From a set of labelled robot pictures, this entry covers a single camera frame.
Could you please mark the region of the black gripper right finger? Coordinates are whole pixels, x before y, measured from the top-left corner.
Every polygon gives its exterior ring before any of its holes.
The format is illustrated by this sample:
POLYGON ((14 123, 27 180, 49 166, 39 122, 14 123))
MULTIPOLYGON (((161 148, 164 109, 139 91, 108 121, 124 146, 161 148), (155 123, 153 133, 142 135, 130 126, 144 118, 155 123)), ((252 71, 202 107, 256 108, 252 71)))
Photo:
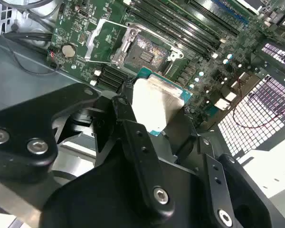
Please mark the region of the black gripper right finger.
POLYGON ((285 228, 285 218, 240 163, 215 155, 210 140, 197 133, 183 109, 164 129, 176 163, 200 182, 201 207, 214 228, 285 228))

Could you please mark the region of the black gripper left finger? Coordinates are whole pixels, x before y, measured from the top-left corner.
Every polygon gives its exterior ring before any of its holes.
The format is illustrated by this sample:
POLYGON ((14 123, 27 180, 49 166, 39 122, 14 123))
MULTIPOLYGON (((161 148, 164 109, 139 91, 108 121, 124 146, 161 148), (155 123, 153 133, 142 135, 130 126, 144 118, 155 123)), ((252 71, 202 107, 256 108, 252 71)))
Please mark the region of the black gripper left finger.
POLYGON ((94 168, 118 142, 150 139, 125 97, 106 98, 84 84, 72 84, 0 110, 0 179, 20 184, 45 180, 59 143, 78 135, 74 124, 86 122, 95 134, 94 168))

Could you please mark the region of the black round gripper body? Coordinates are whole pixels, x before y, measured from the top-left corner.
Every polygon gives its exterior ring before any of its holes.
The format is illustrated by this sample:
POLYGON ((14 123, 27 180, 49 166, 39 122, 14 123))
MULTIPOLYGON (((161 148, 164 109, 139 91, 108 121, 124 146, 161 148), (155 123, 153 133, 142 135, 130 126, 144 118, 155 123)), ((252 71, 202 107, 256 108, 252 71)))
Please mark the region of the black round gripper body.
POLYGON ((150 139, 118 142, 103 164, 58 189, 41 216, 44 228, 202 228, 211 226, 207 179, 158 159, 150 139))

